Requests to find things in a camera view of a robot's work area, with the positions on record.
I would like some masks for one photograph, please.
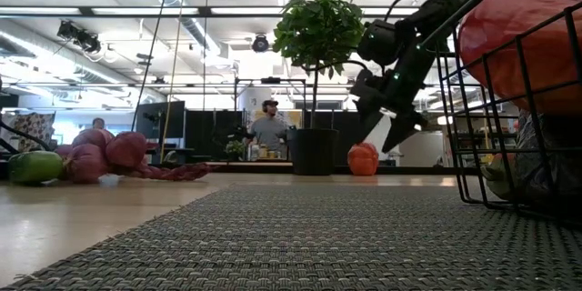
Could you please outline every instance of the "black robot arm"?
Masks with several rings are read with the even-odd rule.
[[[435,49],[447,43],[456,23],[483,0],[426,0],[411,16],[395,24],[376,20],[366,25],[357,49],[364,60],[381,66],[396,63],[382,76],[360,72],[350,90],[359,97],[356,107],[364,125],[360,139],[377,125],[387,112],[396,115],[382,147],[388,152],[426,126],[415,111],[413,101],[435,62]]]

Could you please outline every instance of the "wire basket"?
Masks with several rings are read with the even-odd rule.
[[[528,216],[542,216],[544,218],[557,219],[561,222],[567,222],[580,226],[582,222],[579,219],[568,216],[567,212],[571,212],[571,207],[567,206],[562,200],[563,197],[559,194],[560,180],[553,177],[550,166],[550,154],[559,152],[582,153],[580,147],[559,147],[550,148],[547,146],[546,139],[542,133],[538,111],[536,109],[536,102],[534,95],[542,94],[549,91],[555,91],[560,88],[565,88],[572,85],[582,85],[582,55],[580,54],[580,44],[577,40],[577,31],[575,28],[574,18],[572,13],[577,10],[582,10],[582,3],[566,8],[563,12],[554,17],[541,22],[534,28],[519,35],[510,42],[499,46],[493,51],[482,54],[482,56],[473,63],[466,63],[461,65],[459,58],[459,48],[457,39],[457,30],[453,33],[453,41],[455,44],[454,53],[445,53],[436,50],[437,54],[437,68],[440,81],[441,96],[447,120],[447,134],[450,144],[450,156],[453,166],[457,169],[457,185],[459,195],[465,203],[481,204],[491,209],[512,209],[519,214]],[[541,28],[562,20],[567,26],[567,34],[569,38],[570,48],[563,49],[564,51],[572,51],[575,61],[575,68],[577,69],[577,79],[559,85],[550,85],[541,89],[532,90],[532,84],[527,71],[527,61],[522,47],[522,39],[528,35],[534,34]],[[521,67],[521,75],[525,87],[523,95],[511,96],[508,98],[500,98],[496,96],[496,90],[492,84],[491,74],[487,59],[494,55],[501,49],[508,46],[514,46],[517,50],[518,61]],[[441,58],[455,58],[456,70],[449,71],[448,65],[441,65]],[[463,80],[467,75],[467,68],[472,65],[482,65],[485,73],[486,85],[481,84],[466,84]],[[462,106],[458,105],[456,108],[453,97],[453,89],[460,89],[462,98]],[[469,92],[477,93],[481,97],[482,105],[470,105],[468,100]],[[517,115],[501,115],[500,106],[516,99],[525,98],[529,106],[529,113],[531,115],[531,123],[535,131],[535,140],[537,147],[535,148],[519,148],[517,144],[508,143],[507,140],[513,139],[518,142],[518,133],[508,133],[502,128],[502,122],[505,120],[518,119]],[[474,119],[483,118],[485,133],[476,132],[474,126]],[[459,124],[465,123],[467,131],[460,131]],[[483,148],[483,139],[489,139],[491,142],[487,148]],[[512,174],[506,174],[506,179],[509,186],[510,196],[507,200],[501,200],[488,190],[486,179],[482,172],[483,167],[487,167],[487,160],[484,158],[491,158],[493,155],[501,155],[502,165],[506,172],[511,172],[509,154],[517,156],[519,153],[535,153],[541,158],[542,169],[548,181],[549,201],[547,206],[535,206],[531,203],[524,202],[523,195],[520,195],[517,183],[520,186],[526,185],[528,181],[514,180]],[[475,169],[468,169],[469,167],[477,168],[478,187],[475,186],[474,177],[468,177],[468,171],[473,174]],[[578,203],[582,203],[580,198],[576,199]]]

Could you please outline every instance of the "person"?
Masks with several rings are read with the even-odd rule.
[[[246,140],[248,145],[256,138],[260,145],[265,145],[269,151],[280,151],[285,153],[285,146],[281,144],[280,139],[286,138],[286,125],[276,119],[277,106],[279,103],[275,100],[266,100],[263,102],[263,112],[265,117],[257,119],[251,125],[248,131],[249,138]]]
[[[104,129],[105,128],[105,120],[103,118],[96,118],[93,120],[93,128],[96,129]]]

